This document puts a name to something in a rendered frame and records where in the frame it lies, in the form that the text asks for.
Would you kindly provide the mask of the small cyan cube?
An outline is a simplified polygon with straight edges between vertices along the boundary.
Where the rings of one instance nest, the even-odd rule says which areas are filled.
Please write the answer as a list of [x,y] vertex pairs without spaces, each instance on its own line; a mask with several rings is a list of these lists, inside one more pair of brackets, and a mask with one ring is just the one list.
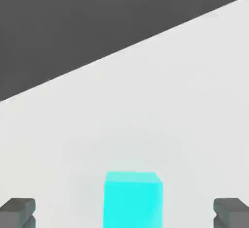
[[103,228],[162,228],[163,183],[154,172],[109,171]]

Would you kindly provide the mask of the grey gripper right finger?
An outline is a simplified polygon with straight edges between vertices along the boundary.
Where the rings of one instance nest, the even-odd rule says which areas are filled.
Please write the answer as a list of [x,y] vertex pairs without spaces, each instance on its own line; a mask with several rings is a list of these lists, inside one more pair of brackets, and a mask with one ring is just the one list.
[[249,228],[249,207],[239,198],[216,198],[213,228]]

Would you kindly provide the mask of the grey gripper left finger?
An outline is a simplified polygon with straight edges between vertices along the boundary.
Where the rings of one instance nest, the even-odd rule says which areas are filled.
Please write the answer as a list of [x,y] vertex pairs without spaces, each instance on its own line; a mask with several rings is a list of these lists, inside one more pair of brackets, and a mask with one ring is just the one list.
[[33,198],[11,198],[0,207],[0,228],[36,228]]

